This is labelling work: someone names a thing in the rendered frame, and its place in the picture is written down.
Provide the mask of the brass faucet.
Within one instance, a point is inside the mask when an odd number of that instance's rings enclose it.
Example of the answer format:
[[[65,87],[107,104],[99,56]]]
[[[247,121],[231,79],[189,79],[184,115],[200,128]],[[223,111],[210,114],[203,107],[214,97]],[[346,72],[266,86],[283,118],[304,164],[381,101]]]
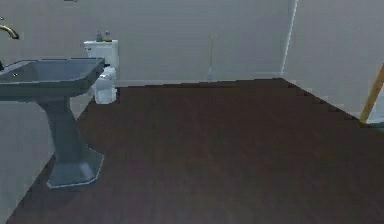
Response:
[[[19,34],[14,29],[12,29],[11,27],[8,27],[5,25],[0,25],[0,30],[7,32],[8,35],[12,39],[18,39],[19,38]]]

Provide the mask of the grey pedestal sink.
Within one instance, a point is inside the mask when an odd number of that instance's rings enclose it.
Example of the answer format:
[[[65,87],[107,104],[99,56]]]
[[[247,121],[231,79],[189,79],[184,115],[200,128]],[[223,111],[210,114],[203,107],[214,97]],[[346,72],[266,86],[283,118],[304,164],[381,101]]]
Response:
[[[50,189],[87,185],[100,175],[105,157],[81,137],[70,99],[87,93],[104,65],[102,58],[59,58],[0,68],[0,101],[33,102],[47,115],[55,156]]]

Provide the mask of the white toilet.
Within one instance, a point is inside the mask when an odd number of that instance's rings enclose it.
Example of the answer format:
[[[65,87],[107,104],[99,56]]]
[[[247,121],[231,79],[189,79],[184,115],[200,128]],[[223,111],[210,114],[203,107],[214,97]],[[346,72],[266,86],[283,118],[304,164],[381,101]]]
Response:
[[[111,104],[117,98],[116,80],[119,68],[119,42],[108,40],[85,41],[84,47],[90,58],[104,58],[102,73],[92,89],[97,104]]]

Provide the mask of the wooden door frame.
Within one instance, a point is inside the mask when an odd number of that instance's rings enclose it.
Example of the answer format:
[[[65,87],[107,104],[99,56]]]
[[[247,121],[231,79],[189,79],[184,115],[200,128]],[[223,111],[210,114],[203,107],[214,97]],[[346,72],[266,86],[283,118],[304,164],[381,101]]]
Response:
[[[361,112],[361,115],[359,118],[359,121],[361,123],[367,122],[369,115],[374,107],[374,104],[379,96],[379,93],[383,85],[384,85],[384,63],[382,64],[381,69],[377,75],[377,78],[372,85],[369,96],[365,102],[365,106]]]

